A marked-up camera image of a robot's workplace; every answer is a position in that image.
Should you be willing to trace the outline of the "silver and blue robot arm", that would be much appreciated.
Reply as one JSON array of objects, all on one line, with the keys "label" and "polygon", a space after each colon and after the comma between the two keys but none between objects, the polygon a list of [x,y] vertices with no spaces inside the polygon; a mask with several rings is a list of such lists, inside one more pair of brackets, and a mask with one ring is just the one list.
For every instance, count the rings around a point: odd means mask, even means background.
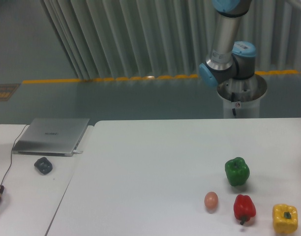
[{"label": "silver and blue robot arm", "polygon": [[[199,66],[200,77],[212,87],[230,78],[245,80],[252,77],[256,48],[246,42],[247,49],[239,49],[235,41],[241,19],[248,13],[252,2],[214,0],[212,3],[219,17],[210,52]],[[260,65],[266,67],[270,62],[265,54],[276,55],[278,65],[285,65],[288,50],[301,49],[301,0],[288,0],[284,4],[278,31],[272,29],[276,21],[273,9],[265,7],[261,16],[271,19],[262,22]]]}]

